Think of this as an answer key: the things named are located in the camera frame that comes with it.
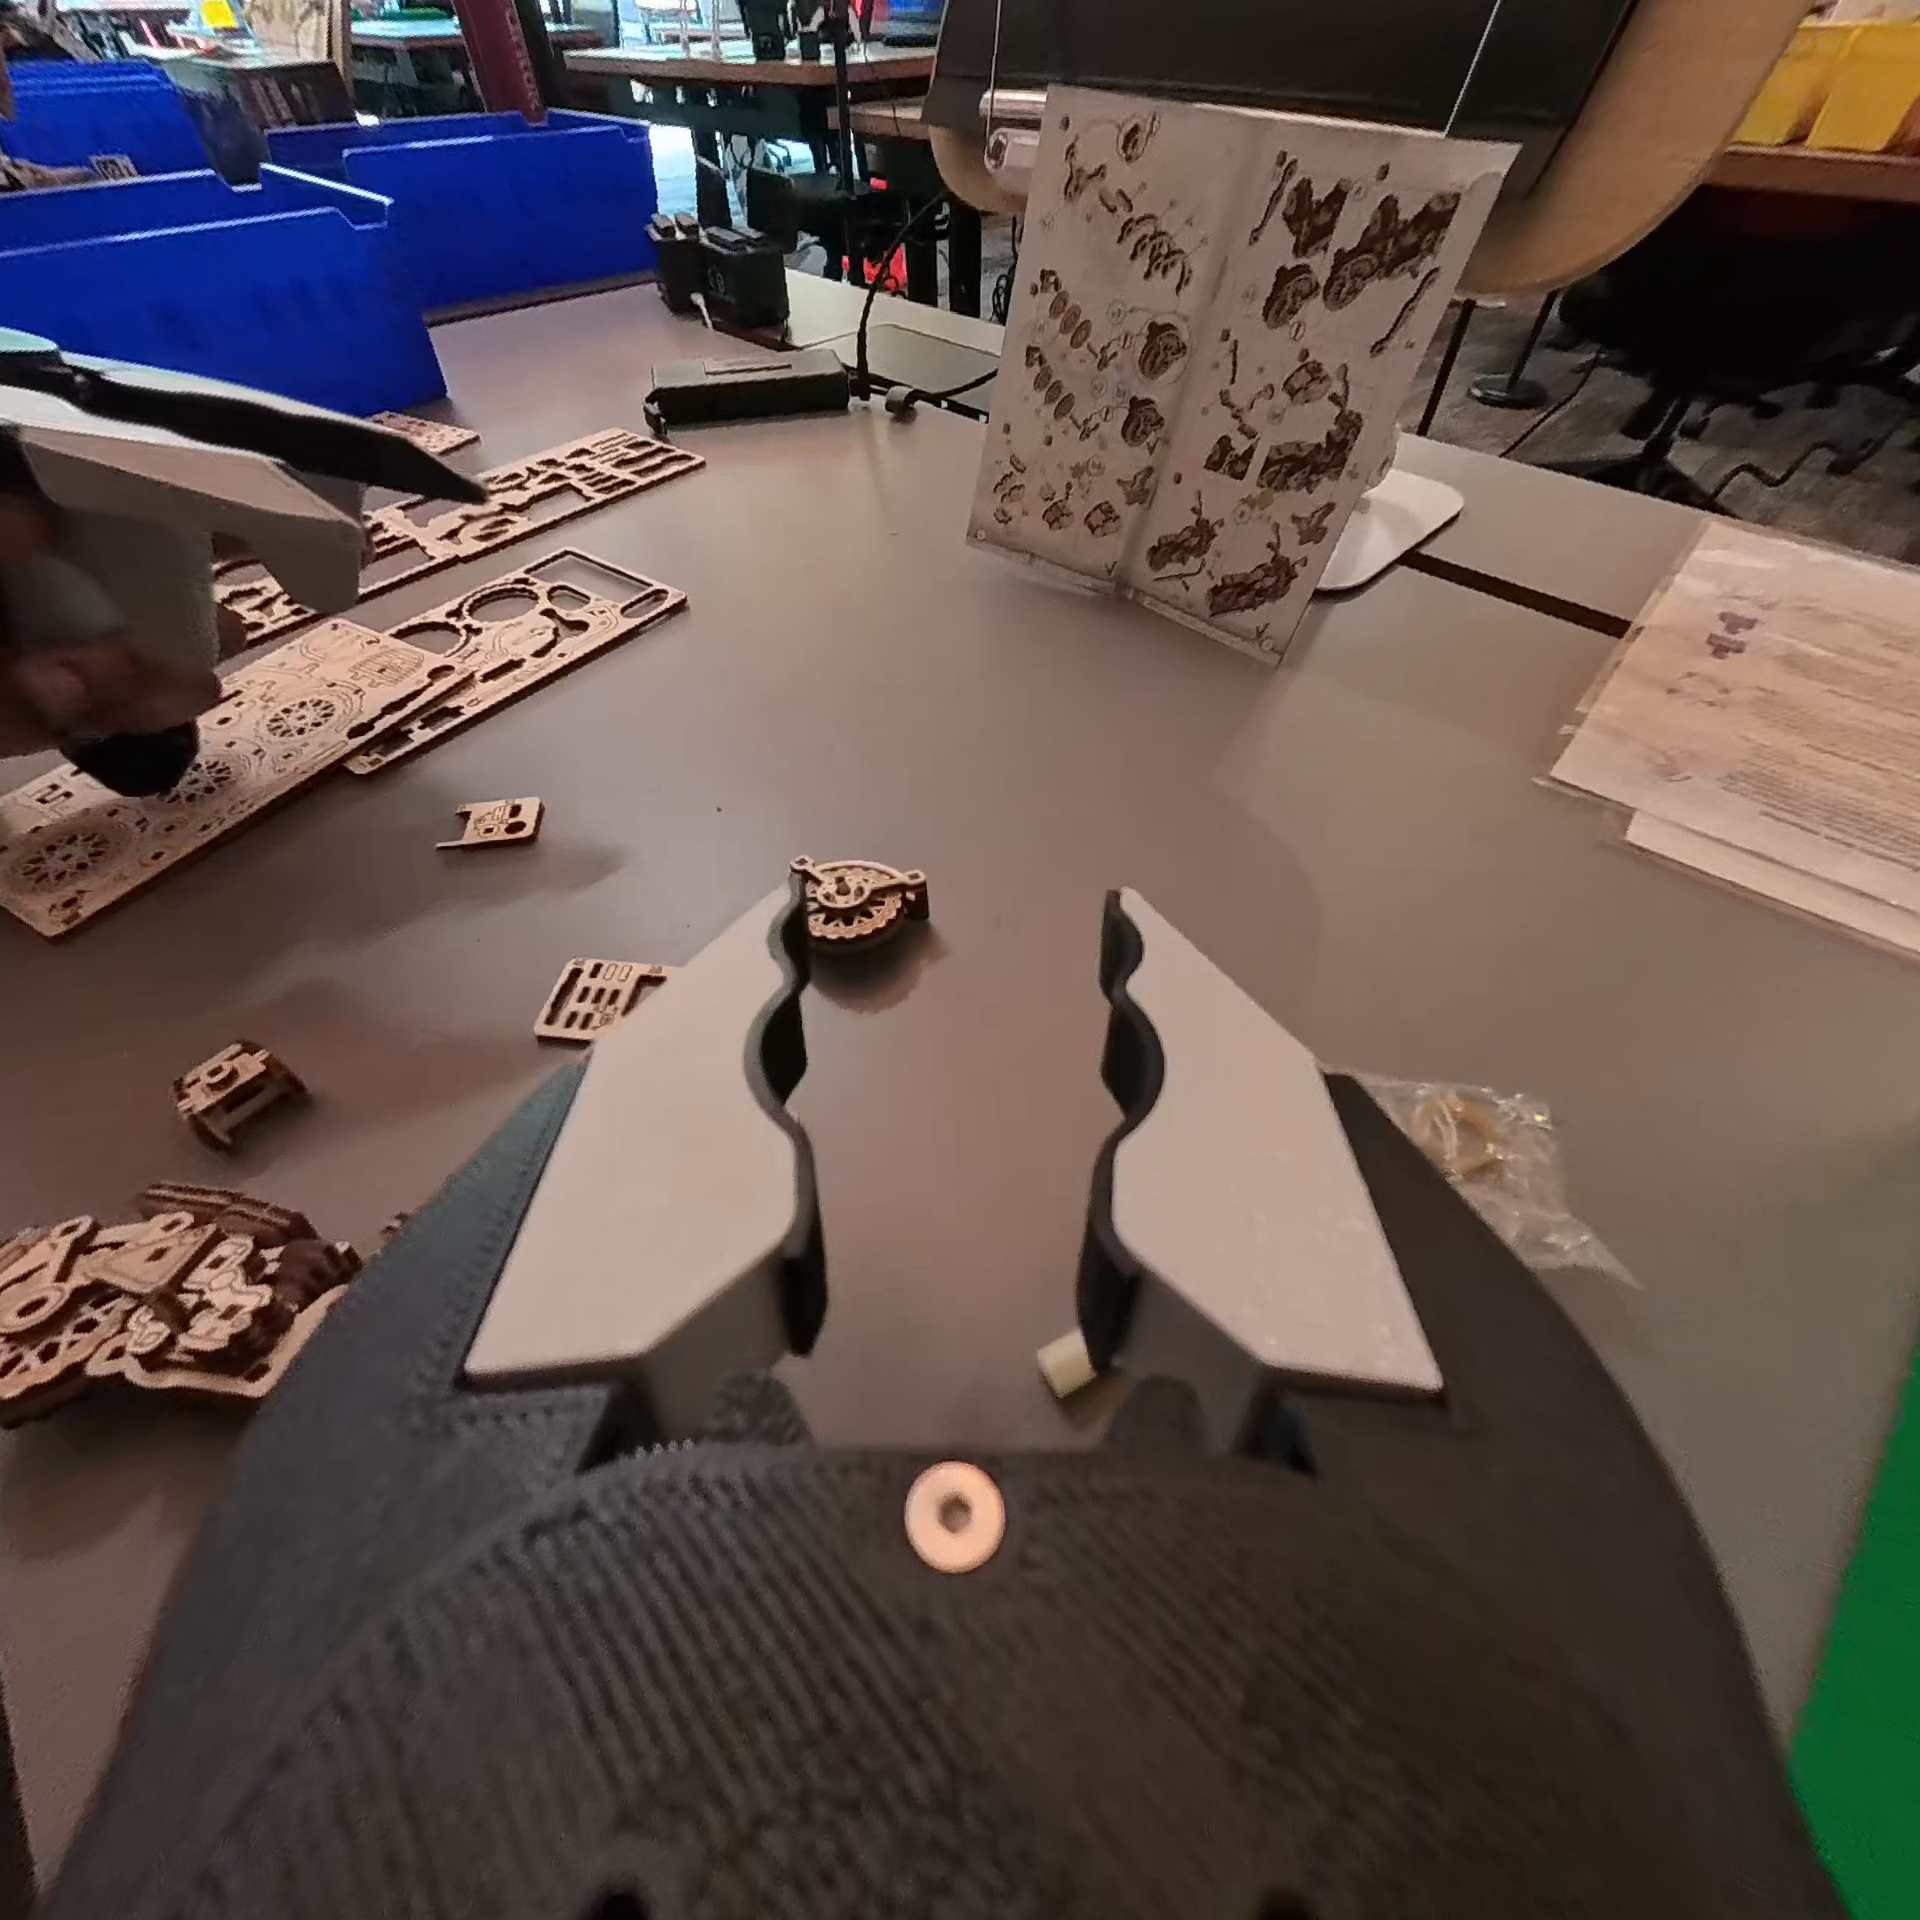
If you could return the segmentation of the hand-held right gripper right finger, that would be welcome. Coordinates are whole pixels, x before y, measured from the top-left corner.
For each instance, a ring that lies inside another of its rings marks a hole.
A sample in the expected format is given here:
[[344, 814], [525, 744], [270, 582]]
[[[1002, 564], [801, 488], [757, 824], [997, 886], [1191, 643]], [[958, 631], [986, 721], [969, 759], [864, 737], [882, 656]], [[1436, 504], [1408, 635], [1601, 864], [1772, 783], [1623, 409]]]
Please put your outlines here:
[[1316, 1056], [1138, 889], [1101, 903], [1086, 1379], [1169, 1379], [1248, 1448], [1272, 1402], [1444, 1407], [1444, 1374]]

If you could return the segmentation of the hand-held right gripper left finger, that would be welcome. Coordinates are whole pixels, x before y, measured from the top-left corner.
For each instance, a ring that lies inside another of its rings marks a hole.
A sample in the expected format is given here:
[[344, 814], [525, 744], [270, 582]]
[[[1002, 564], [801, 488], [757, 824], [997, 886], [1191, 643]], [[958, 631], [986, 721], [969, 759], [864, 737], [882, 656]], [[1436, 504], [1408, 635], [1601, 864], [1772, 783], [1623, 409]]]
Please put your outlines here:
[[612, 1388], [652, 1444], [810, 1352], [824, 1226], [804, 1126], [804, 886], [785, 881], [591, 1046], [481, 1311], [472, 1390]]

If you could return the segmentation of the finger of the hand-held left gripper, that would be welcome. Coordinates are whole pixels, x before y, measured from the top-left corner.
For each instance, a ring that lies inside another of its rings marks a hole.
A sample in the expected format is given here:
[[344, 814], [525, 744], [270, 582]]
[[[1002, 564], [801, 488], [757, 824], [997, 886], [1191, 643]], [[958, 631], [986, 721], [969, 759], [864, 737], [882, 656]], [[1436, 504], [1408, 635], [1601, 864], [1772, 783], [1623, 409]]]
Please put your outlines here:
[[102, 586], [135, 524], [239, 544], [300, 606], [361, 593], [368, 491], [454, 506], [487, 489], [405, 434], [223, 379], [78, 353], [5, 353], [5, 443]]

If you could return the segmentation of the grey desk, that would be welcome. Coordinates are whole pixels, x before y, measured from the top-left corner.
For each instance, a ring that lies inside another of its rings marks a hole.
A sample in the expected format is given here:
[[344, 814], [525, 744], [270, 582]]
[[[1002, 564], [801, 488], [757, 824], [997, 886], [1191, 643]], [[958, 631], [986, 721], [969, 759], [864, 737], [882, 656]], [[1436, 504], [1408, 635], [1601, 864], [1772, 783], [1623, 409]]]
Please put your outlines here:
[[[1543, 783], [1688, 519], [1465, 462], [1462, 560], [1314, 606], [1266, 668], [973, 552], [973, 422], [694, 441], [702, 471], [559, 530], [684, 615], [68, 943], [5, 927], [5, 1232], [182, 1180], [369, 1248], [568, 1060], [533, 1020], [572, 955], [684, 964], [789, 858], [879, 858], [929, 919], [804, 1001], [831, 1304], [791, 1377], [855, 1444], [1063, 1448], [1088, 1419], [1036, 1355], [1112, 1126], [1100, 906], [1134, 887], [1330, 1068], [1548, 1103], [1638, 1283], [1551, 1294], [1791, 1727], [1913, 1348], [1914, 963]], [[433, 850], [517, 799], [530, 848]], [[172, 1084], [238, 1041], [309, 1100], [220, 1152]]]

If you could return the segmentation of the person's left hand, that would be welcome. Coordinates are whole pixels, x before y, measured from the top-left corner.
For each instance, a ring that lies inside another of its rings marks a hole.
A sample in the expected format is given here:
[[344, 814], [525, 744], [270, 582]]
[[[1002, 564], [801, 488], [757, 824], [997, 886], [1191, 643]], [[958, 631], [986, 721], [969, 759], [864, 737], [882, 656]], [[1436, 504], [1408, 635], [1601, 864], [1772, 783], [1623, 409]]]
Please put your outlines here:
[[16, 635], [14, 570], [39, 560], [48, 522], [23, 498], [2, 500], [2, 758], [28, 758], [66, 742], [142, 731], [142, 662], [116, 640], [30, 652]]

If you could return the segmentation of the large blue plastic bin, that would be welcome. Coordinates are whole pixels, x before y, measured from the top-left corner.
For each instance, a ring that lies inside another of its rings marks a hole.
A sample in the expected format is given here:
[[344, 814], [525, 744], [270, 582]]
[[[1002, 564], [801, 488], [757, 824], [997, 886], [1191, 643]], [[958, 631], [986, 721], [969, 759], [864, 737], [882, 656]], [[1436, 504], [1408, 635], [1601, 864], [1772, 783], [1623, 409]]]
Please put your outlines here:
[[445, 398], [392, 201], [276, 166], [5, 194], [2, 323], [344, 417]]

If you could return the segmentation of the slotted rectangular wooden piece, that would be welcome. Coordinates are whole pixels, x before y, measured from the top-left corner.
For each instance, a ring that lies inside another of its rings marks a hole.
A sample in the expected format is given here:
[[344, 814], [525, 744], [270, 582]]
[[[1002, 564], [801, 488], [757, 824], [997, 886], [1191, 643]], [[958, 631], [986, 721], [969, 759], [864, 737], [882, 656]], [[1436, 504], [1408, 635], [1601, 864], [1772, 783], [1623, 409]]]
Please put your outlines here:
[[672, 968], [624, 959], [575, 955], [542, 1003], [533, 1036], [542, 1046], [586, 1048], [617, 1027]]

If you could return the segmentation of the engraved wooden puzzle sheet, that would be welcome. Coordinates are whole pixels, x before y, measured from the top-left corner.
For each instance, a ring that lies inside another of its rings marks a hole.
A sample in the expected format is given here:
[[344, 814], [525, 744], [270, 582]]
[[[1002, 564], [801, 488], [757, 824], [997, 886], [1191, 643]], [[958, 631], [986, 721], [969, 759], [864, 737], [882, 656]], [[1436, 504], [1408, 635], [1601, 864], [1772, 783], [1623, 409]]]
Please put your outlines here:
[[328, 617], [238, 665], [165, 795], [128, 801], [70, 763], [2, 801], [2, 908], [46, 939], [93, 921], [304, 793], [463, 688], [449, 655]]

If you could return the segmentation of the clear plastic bag of parts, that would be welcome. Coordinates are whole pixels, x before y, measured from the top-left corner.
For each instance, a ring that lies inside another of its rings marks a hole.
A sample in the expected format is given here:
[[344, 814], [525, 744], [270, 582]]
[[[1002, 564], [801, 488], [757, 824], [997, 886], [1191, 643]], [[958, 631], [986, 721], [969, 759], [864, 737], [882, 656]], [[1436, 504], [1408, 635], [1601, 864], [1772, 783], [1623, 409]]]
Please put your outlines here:
[[1359, 1089], [1533, 1274], [1638, 1283], [1568, 1200], [1551, 1112], [1521, 1094], [1361, 1073]]

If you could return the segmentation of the wooden gear assembly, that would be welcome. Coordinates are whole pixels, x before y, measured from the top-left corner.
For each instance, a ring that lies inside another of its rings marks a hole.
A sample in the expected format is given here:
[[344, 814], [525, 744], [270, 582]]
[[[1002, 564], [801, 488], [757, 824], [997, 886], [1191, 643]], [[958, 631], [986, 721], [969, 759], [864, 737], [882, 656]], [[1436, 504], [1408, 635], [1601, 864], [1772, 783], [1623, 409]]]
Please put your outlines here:
[[892, 943], [905, 927], [929, 919], [928, 879], [878, 860], [814, 860], [798, 855], [789, 873], [804, 894], [806, 939], [816, 948], [855, 953]]

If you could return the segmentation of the dark printed box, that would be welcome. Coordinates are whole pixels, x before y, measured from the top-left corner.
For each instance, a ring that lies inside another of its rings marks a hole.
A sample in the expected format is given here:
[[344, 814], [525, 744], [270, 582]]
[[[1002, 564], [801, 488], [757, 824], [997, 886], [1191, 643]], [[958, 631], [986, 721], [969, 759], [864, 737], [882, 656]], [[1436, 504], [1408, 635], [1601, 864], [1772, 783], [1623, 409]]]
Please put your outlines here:
[[271, 132], [356, 121], [350, 83], [326, 59], [149, 50], [149, 62], [182, 97], [209, 170], [228, 186], [256, 182], [271, 156]]

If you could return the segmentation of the small wooden block assembly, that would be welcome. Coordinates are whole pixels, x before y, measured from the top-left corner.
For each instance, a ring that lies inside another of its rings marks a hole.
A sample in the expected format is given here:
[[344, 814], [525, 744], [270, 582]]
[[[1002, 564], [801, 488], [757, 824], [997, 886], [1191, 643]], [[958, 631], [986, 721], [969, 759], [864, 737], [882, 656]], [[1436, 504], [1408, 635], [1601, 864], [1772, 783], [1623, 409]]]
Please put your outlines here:
[[309, 1089], [276, 1052], [238, 1041], [174, 1079], [172, 1096], [185, 1129], [228, 1152], [253, 1123], [304, 1105]]

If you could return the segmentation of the wooden sheet with round holes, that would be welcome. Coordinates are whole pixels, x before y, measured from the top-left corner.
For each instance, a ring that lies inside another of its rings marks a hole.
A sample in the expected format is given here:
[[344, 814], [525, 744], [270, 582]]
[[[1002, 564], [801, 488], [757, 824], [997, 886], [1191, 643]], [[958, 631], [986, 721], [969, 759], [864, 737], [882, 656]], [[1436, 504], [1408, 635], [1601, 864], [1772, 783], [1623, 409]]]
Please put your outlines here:
[[514, 568], [436, 608], [383, 625], [383, 634], [445, 656], [452, 683], [343, 758], [352, 777], [392, 767], [503, 713], [589, 662], [684, 615], [688, 599], [624, 568], [562, 550]]

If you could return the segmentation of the large wooden model assembly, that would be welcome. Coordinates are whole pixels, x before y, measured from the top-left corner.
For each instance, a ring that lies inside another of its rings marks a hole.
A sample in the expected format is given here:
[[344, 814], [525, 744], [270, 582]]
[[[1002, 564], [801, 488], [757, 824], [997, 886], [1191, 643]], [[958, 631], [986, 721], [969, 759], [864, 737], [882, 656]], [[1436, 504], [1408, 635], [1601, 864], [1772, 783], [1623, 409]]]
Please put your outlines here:
[[256, 1407], [362, 1258], [297, 1210], [151, 1184], [128, 1219], [68, 1217], [2, 1250], [2, 1427], [101, 1396]]

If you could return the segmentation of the black power adapter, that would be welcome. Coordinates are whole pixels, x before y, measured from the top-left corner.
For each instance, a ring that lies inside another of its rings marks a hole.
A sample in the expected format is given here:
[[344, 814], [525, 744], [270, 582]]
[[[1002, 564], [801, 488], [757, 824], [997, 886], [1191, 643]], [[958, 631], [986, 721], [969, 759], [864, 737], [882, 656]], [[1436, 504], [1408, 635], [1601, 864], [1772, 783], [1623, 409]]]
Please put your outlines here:
[[654, 366], [642, 417], [669, 436], [702, 426], [840, 417], [849, 398], [849, 372], [831, 348], [765, 360], [700, 356]]

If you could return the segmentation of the black charger box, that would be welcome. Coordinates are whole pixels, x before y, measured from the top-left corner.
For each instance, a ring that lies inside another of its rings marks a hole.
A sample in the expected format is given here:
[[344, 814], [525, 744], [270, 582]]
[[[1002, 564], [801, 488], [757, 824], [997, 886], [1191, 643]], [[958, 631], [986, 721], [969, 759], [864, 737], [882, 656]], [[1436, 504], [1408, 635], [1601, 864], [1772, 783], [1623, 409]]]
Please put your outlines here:
[[782, 331], [789, 321], [783, 255], [757, 230], [705, 226], [692, 215], [655, 214], [644, 236], [655, 252], [657, 294], [677, 315], [710, 326]]

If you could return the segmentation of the wooden background table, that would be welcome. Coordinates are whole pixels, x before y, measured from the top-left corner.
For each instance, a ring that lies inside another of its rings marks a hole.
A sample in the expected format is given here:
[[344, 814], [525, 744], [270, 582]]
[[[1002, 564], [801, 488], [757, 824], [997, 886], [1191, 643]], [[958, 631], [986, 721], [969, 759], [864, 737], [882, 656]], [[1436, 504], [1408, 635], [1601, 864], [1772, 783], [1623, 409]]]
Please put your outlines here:
[[[677, 46], [652, 46], [642, 50], [589, 49], [562, 56], [567, 73], [580, 83], [626, 80], [642, 90], [664, 92], [729, 92], [782, 90], [833, 94], [837, 67], [831, 59], [806, 62], [799, 58], [754, 59], [751, 50], [684, 52]], [[926, 92], [934, 71], [933, 50], [903, 50], [894, 46], [858, 46], [847, 59], [847, 97], [892, 99], [897, 92]]]

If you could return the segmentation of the printed papers in clear sleeve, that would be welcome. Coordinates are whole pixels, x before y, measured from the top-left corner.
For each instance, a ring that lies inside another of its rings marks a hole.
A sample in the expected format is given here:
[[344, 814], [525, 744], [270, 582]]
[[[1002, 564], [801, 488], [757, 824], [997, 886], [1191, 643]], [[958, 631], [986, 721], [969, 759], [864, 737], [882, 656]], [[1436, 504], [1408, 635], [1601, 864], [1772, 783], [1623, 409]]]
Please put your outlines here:
[[1701, 522], [1545, 779], [1632, 850], [1914, 961], [1914, 568]]

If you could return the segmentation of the green panel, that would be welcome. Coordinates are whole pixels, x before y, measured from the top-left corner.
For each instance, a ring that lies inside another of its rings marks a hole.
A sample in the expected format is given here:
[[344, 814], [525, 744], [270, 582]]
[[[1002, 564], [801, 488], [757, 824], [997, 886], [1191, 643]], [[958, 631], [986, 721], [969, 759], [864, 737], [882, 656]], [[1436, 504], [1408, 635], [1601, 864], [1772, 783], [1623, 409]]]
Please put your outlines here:
[[1845, 1912], [1918, 1915], [1918, 1372], [1865, 1492], [1790, 1754]]

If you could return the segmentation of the instruction sheet in clear stand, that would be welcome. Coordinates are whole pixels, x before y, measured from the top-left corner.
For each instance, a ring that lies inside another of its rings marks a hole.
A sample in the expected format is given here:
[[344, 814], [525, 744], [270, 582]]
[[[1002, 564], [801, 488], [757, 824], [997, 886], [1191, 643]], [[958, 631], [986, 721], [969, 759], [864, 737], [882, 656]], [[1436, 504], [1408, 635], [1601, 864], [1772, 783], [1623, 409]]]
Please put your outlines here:
[[1281, 662], [1517, 156], [1050, 86], [966, 539]]

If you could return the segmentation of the black office chair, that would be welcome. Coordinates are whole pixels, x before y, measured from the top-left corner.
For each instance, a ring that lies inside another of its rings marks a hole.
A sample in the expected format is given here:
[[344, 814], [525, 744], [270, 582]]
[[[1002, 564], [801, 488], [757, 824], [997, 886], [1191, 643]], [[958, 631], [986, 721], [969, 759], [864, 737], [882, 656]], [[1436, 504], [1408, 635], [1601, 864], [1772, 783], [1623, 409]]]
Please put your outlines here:
[[1572, 281], [1559, 321], [1648, 396], [1625, 422], [1638, 448], [1559, 459], [1554, 473], [1725, 516], [1752, 465], [1701, 488], [1672, 466], [1690, 415], [1759, 409], [1790, 388], [1865, 388], [1914, 408], [1918, 211], [1702, 186], [1649, 236]]

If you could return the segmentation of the tan curved panel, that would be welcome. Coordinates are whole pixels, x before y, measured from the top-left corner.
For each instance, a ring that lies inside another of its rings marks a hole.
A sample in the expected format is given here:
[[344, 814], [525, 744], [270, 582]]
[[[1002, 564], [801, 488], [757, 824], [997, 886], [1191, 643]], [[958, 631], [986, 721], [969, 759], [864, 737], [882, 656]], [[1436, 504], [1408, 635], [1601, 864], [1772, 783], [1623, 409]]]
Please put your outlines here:
[[1514, 143], [1457, 294], [1560, 287], [1701, 186], [1804, 6], [948, 6], [924, 105], [946, 186], [1023, 219], [1050, 86]]

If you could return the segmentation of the yellow bins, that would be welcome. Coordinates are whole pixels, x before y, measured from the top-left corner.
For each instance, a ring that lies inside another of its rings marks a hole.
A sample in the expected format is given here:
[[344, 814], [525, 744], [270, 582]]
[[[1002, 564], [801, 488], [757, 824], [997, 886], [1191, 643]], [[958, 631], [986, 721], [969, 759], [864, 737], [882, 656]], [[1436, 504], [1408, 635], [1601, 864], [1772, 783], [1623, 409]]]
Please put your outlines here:
[[1804, 22], [1734, 144], [1918, 156], [1918, 18]]

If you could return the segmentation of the emptied wooden frame sheet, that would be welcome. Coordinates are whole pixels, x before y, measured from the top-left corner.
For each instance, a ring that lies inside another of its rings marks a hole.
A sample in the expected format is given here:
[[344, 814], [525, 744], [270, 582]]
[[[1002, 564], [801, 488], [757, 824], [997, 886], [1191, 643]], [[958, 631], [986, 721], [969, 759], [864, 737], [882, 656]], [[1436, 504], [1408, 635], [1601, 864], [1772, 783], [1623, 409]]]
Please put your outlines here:
[[358, 602], [490, 559], [696, 473], [703, 459], [649, 434], [609, 428], [477, 476], [481, 500], [400, 497], [362, 515]]

